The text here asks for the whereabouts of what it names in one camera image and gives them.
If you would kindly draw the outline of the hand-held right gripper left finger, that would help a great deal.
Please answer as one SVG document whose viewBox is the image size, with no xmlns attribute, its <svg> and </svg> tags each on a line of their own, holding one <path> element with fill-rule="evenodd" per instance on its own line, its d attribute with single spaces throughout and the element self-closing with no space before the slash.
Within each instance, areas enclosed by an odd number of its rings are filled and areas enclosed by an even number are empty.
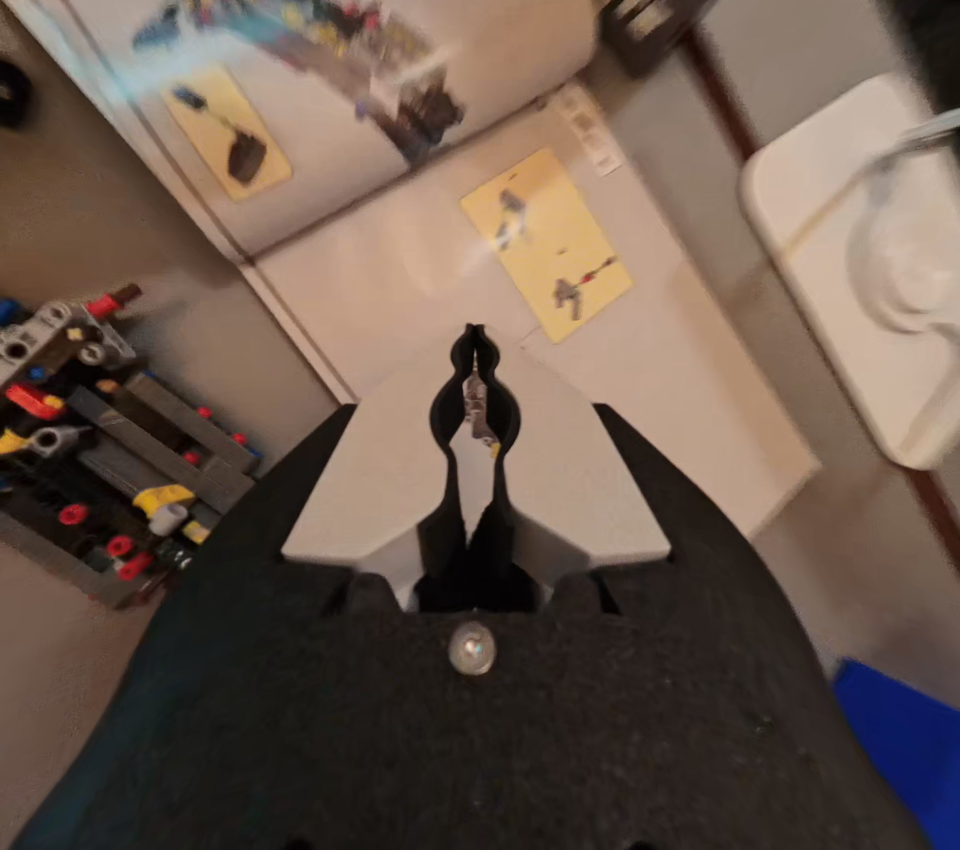
<svg viewBox="0 0 960 850">
<path fill-rule="evenodd" d="M 294 564 L 378 575 L 402 609 L 466 550 L 457 460 L 471 325 L 446 331 L 353 408 L 284 542 Z"/>
</svg>

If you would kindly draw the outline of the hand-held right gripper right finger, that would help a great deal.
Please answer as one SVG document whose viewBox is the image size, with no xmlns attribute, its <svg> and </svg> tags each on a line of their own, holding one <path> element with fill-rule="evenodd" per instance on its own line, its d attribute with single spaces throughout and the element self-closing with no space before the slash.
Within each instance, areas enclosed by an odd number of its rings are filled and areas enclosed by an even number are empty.
<svg viewBox="0 0 960 850">
<path fill-rule="evenodd" d="M 529 612 L 564 579 L 665 559 L 671 545 L 594 404 L 494 329 L 471 329 L 500 439 L 471 537 L 471 596 Z"/>
</svg>

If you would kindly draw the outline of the grey lego piece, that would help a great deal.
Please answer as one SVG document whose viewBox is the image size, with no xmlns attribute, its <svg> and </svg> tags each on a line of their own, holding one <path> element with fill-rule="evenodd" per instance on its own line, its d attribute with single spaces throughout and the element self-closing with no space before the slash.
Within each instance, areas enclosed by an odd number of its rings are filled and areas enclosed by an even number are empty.
<svg viewBox="0 0 960 850">
<path fill-rule="evenodd" d="M 495 459 L 499 454 L 500 439 L 488 422 L 488 388 L 474 366 L 463 387 L 464 420 L 472 439 L 483 444 Z"/>
</svg>

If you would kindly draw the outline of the lego chassis assembly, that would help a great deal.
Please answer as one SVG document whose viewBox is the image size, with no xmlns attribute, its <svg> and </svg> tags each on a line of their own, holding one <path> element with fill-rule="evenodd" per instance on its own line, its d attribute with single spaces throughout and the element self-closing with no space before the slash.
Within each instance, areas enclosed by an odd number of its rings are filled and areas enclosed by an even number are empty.
<svg viewBox="0 0 960 850">
<path fill-rule="evenodd" d="M 116 609 L 179 577 L 260 465 L 121 335 L 140 294 L 1 303 L 2 542 Z"/>
</svg>

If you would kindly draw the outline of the blue plastic bin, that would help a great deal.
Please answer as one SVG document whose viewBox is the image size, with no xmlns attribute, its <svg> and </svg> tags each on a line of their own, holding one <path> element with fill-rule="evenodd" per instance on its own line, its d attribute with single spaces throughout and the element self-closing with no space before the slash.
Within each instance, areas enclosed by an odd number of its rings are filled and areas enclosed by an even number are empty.
<svg viewBox="0 0 960 850">
<path fill-rule="evenodd" d="M 959 711 L 861 662 L 833 688 L 873 766 L 936 849 L 959 847 Z"/>
</svg>

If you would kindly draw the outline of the lego instruction booklet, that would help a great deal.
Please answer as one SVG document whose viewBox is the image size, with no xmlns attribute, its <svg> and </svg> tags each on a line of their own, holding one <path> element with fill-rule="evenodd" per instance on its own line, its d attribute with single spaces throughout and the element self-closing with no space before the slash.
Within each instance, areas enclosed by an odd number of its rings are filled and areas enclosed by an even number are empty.
<svg viewBox="0 0 960 850">
<path fill-rule="evenodd" d="M 599 0 L 10 0 L 353 400 L 484 323 L 747 537 L 819 469 L 576 81 Z"/>
</svg>

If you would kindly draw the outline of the black lego connector piece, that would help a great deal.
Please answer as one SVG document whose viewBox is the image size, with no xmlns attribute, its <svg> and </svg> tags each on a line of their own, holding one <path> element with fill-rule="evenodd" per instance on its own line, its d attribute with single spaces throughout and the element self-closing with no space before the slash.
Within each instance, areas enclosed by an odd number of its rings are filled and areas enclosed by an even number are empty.
<svg viewBox="0 0 960 850">
<path fill-rule="evenodd" d="M 1 128 L 18 129 L 30 115 L 34 86 L 18 65 L 1 58 Z"/>
</svg>

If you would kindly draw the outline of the white rounded board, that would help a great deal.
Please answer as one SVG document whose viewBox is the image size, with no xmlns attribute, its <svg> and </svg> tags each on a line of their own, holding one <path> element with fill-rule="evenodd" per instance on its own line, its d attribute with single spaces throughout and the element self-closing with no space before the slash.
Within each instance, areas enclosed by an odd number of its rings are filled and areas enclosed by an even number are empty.
<svg viewBox="0 0 960 850">
<path fill-rule="evenodd" d="M 959 343 L 876 323 L 847 254 L 866 208 L 864 165 L 932 119 L 906 78 L 869 78 L 761 148 L 740 178 L 744 212 L 853 408 L 895 464 L 934 470 L 959 434 Z"/>
</svg>

